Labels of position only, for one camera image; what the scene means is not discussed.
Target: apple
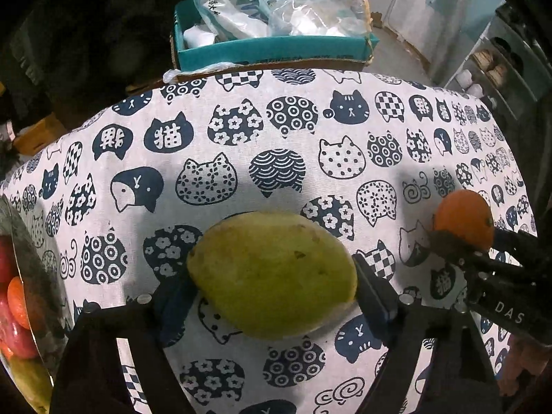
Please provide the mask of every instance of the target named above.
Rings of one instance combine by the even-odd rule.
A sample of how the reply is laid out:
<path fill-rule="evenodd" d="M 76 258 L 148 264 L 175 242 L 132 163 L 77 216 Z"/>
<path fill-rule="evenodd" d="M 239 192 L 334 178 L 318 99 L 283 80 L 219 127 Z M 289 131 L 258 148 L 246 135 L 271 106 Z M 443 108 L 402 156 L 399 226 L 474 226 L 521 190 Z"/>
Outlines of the apple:
<path fill-rule="evenodd" d="M 31 332 L 16 322 L 9 311 L 8 297 L 5 293 L 0 294 L 0 341 L 19 358 L 31 359 L 38 356 Z"/>
<path fill-rule="evenodd" d="M 9 283 L 15 275 L 17 267 L 12 238 L 9 235 L 0 235 L 0 285 Z"/>

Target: orange fruit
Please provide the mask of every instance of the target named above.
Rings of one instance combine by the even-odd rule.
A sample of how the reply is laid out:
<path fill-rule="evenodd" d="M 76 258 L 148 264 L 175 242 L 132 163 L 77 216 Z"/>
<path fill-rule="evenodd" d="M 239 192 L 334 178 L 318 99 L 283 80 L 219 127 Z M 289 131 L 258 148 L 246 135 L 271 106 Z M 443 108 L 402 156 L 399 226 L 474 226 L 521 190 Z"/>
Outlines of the orange fruit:
<path fill-rule="evenodd" d="M 481 252 L 489 251 L 495 236 L 491 208 L 471 190 L 457 190 L 443 198 L 433 218 L 433 229 L 447 230 Z"/>
<path fill-rule="evenodd" d="M 2 352 L 2 354 L 6 357 L 8 361 L 13 356 L 12 350 L 8 347 L 8 345 L 4 341 L 0 341 L 0 352 Z"/>
<path fill-rule="evenodd" d="M 27 306 L 25 304 L 25 293 L 23 282 L 19 277 L 14 277 L 8 285 L 8 305 L 16 322 L 23 328 L 30 330 Z"/>

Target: table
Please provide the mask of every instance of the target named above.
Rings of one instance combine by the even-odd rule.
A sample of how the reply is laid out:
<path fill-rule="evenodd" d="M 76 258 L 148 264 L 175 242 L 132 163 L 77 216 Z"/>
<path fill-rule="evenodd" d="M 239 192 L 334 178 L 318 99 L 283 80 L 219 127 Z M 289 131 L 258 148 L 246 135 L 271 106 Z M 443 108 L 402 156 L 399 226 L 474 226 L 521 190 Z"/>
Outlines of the table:
<path fill-rule="evenodd" d="M 129 97 L 49 145 L 2 191 L 65 286 L 70 329 L 87 304 L 152 293 L 202 232 L 250 210 L 318 222 L 398 292 L 450 307 L 465 280 L 427 253 L 426 233 L 442 197 L 462 187 L 483 195 L 496 225 L 535 233 L 514 157 L 478 99 L 369 73 L 285 69 Z M 307 337 L 263 342 L 200 296 L 166 354 L 198 413 L 354 412 L 385 353 L 359 314 L 355 306 Z M 509 334 L 475 319 L 499 372 Z M 416 408 L 432 345 L 404 412 Z M 135 408 L 148 412 L 120 347 Z"/>

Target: floor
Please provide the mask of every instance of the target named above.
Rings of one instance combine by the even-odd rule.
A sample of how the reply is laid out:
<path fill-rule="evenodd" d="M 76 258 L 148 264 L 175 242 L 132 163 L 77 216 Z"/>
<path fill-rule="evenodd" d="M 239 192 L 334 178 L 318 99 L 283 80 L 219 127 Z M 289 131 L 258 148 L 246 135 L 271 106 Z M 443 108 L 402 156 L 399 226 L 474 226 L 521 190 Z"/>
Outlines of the floor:
<path fill-rule="evenodd" d="M 373 28 L 373 33 L 380 43 L 374 50 L 374 61 L 365 71 L 433 85 L 420 60 L 407 51 L 401 42 L 383 29 Z"/>

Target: teal box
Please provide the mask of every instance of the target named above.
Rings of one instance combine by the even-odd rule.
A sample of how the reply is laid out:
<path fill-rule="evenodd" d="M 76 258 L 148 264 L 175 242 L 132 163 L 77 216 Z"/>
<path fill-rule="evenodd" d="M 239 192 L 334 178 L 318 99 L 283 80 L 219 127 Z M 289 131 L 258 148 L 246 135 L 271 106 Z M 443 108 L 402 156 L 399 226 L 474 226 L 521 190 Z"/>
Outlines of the teal box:
<path fill-rule="evenodd" d="M 281 36 L 231 40 L 185 49 L 183 32 L 201 22 L 194 0 L 175 8 L 175 49 L 180 70 L 194 71 L 219 62 L 240 65 L 308 59 L 346 59 L 368 62 L 379 39 L 364 37 Z"/>

